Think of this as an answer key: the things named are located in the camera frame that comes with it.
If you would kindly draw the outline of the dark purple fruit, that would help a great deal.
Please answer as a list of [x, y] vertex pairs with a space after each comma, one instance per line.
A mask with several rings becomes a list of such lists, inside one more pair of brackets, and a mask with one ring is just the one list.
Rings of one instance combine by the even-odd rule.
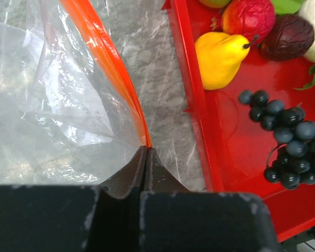
[[292, 60], [303, 56], [312, 46], [314, 28], [296, 14], [276, 16], [270, 33], [260, 43], [260, 54], [272, 61]]

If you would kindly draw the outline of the yellow pear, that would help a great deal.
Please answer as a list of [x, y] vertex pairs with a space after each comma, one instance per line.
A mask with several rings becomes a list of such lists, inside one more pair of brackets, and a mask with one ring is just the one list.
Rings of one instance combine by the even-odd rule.
[[204, 90], [226, 87], [258, 38], [255, 35], [248, 40], [243, 35], [216, 31], [201, 35], [195, 42], [195, 52]]

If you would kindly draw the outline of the green orange fruit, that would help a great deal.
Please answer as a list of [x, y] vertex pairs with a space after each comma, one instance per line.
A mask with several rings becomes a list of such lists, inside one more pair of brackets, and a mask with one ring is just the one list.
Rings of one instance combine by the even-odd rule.
[[231, 2], [231, 0], [198, 0], [198, 1], [209, 8], [223, 8]]

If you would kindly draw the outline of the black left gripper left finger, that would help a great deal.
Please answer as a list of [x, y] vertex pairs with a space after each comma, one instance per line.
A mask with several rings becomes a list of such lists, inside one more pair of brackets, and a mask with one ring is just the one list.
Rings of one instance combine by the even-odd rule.
[[99, 185], [0, 185], [0, 251], [138, 251], [146, 155]]

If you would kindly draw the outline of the black grape bunch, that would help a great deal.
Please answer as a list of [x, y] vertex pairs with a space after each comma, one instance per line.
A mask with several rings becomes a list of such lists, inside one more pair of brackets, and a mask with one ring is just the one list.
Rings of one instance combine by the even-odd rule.
[[300, 184], [315, 185], [315, 122], [305, 119], [305, 110], [270, 100], [264, 90], [244, 90], [238, 101], [250, 107], [251, 121], [272, 132], [277, 143], [266, 159], [265, 180], [288, 190]]

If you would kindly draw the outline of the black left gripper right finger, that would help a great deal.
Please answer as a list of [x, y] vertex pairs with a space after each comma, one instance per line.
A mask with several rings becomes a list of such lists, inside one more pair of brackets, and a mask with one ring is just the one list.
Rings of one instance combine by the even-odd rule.
[[148, 150], [140, 251], [277, 251], [270, 211], [250, 193], [190, 192]]

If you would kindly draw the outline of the clear zip bag orange zipper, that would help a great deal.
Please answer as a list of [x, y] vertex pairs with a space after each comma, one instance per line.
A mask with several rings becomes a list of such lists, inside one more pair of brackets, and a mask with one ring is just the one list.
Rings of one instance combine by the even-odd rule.
[[151, 140], [91, 1], [0, 1], [0, 184], [101, 183]]

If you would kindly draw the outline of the red apple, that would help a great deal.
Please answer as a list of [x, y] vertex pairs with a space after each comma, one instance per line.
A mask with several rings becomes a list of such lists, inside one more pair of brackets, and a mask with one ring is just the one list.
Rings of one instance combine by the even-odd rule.
[[230, 35], [243, 35], [248, 40], [258, 36], [255, 44], [270, 33], [276, 20], [273, 4], [268, 0], [233, 0], [212, 18], [211, 29]]

